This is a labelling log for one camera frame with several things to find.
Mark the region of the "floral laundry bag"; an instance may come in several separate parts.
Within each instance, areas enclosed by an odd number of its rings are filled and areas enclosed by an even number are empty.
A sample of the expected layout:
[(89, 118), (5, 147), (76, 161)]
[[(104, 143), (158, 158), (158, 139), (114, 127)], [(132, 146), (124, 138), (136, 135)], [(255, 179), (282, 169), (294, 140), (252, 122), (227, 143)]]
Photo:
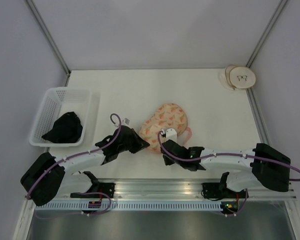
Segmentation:
[(184, 146), (192, 137), (192, 130), (185, 111), (175, 103), (164, 103), (146, 120), (140, 128), (139, 136), (149, 143), (146, 149), (154, 154), (161, 152), (157, 134), (160, 130), (172, 128), (177, 133), (177, 142)]

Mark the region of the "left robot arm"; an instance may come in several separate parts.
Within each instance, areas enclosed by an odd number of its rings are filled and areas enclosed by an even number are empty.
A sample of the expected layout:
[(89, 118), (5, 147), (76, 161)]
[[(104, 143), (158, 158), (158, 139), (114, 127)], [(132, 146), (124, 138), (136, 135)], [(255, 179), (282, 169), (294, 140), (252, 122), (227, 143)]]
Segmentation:
[(42, 153), (21, 177), (20, 183), (27, 192), (27, 199), (37, 206), (67, 194), (94, 198), (99, 193), (99, 182), (88, 168), (110, 163), (123, 152), (136, 154), (149, 145), (134, 129), (124, 125), (97, 142), (92, 150), (62, 157)]

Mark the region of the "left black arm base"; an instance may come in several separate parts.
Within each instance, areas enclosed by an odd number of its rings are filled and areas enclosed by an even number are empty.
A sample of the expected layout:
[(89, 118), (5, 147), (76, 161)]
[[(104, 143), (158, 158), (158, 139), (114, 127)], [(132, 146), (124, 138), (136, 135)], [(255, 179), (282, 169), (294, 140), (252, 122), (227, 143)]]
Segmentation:
[(70, 197), (73, 199), (78, 199), (78, 198), (102, 199), (102, 198), (106, 198), (105, 195), (107, 195), (112, 199), (115, 193), (115, 186), (116, 184), (114, 182), (99, 182), (98, 184), (93, 184), (84, 193), (79, 193), (79, 192), (71, 193)]

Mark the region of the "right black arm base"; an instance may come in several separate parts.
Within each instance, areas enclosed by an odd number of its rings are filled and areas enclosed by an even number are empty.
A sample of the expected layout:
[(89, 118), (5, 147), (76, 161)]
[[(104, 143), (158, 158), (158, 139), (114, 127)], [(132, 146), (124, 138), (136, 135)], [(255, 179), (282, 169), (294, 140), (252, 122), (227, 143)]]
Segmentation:
[(226, 192), (222, 192), (219, 189), (219, 183), (217, 182), (204, 182), (201, 184), (201, 196), (210, 201), (220, 201), (227, 197)]

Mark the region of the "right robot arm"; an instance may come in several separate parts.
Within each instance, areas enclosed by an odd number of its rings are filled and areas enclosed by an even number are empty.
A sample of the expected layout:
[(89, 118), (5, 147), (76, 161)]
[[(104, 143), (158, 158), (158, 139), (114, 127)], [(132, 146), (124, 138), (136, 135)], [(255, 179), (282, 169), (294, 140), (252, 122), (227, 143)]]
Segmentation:
[(220, 151), (194, 146), (183, 147), (172, 140), (160, 148), (164, 164), (177, 164), (191, 172), (225, 170), (218, 192), (225, 198), (244, 189), (263, 186), (275, 192), (289, 190), (290, 158), (265, 143), (255, 148), (222, 155)]

